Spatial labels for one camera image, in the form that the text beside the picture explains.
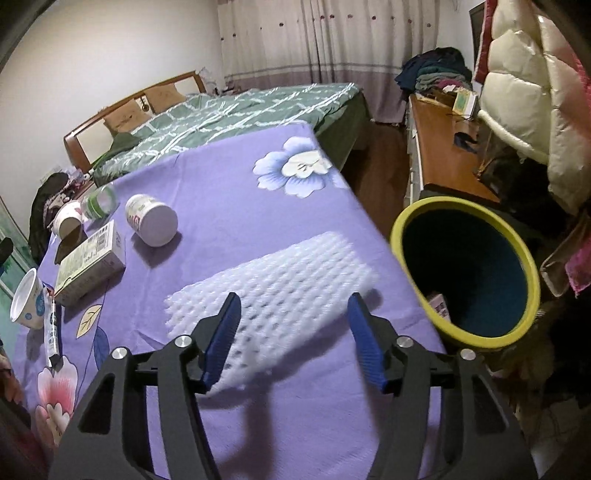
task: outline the white down jacket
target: white down jacket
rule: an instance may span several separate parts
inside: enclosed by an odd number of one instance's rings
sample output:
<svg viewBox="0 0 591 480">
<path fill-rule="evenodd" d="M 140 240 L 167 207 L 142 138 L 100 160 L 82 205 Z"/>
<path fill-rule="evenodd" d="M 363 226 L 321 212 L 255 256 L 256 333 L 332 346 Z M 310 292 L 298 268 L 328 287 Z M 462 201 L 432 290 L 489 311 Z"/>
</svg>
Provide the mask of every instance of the white down jacket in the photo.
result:
<svg viewBox="0 0 591 480">
<path fill-rule="evenodd" d="M 530 0 L 499 0 L 492 38 L 479 117 L 548 165 L 550 192 L 576 214 L 591 194 L 591 116 L 574 53 Z"/>
</svg>

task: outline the white box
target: white box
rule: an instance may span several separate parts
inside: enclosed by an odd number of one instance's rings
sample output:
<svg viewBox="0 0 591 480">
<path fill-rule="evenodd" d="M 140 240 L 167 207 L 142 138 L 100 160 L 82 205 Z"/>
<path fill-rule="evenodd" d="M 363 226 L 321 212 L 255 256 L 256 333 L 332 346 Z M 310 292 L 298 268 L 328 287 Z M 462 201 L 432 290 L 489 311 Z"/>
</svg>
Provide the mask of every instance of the white box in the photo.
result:
<svg viewBox="0 0 591 480">
<path fill-rule="evenodd" d="M 56 302 L 69 307 L 101 282 L 125 268 L 125 238 L 111 220 L 61 261 Z"/>
</svg>

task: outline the white foam net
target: white foam net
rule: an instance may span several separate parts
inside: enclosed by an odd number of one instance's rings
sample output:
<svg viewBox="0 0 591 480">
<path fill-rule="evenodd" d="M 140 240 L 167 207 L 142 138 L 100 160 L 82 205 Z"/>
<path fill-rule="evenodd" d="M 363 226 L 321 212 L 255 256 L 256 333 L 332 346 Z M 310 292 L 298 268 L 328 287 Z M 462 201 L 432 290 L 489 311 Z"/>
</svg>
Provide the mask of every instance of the white foam net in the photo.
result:
<svg viewBox="0 0 591 480">
<path fill-rule="evenodd" d="M 219 312 L 228 293 L 238 294 L 242 319 L 215 393 L 274 367 L 344 314 L 352 293 L 366 295 L 374 280 L 351 244 L 326 232 L 172 294 L 165 301 L 168 336 L 190 333 L 200 319 Z"/>
</svg>

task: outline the plastic bottle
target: plastic bottle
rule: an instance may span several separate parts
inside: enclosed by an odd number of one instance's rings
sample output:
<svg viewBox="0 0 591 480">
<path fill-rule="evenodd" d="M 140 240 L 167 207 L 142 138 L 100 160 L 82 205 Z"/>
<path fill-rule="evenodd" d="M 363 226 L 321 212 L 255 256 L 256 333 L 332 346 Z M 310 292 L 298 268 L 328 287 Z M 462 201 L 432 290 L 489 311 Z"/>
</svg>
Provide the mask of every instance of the plastic bottle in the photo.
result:
<svg viewBox="0 0 591 480">
<path fill-rule="evenodd" d="M 119 206 L 115 186 L 112 183 L 103 185 L 82 199 L 80 204 L 84 215 L 91 220 L 108 217 Z"/>
</svg>

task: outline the green bedspread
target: green bedspread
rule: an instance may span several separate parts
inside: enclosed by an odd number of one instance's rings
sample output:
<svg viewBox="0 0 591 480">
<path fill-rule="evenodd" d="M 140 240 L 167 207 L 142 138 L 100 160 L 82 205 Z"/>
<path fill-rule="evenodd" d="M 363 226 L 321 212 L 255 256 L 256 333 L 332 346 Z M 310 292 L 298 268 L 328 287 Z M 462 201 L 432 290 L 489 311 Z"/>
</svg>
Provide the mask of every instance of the green bedspread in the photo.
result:
<svg viewBox="0 0 591 480">
<path fill-rule="evenodd" d="M 355 84 L 337 83 L 253 89 L 228 97 L 193 95 L 132 131 L 140 144 L 96 166 L 94 180 L 103 185 L 165 156 L 277 125 L 303 121 L 318 133 L 325 119 L 357 94 Z"/>
</svg>

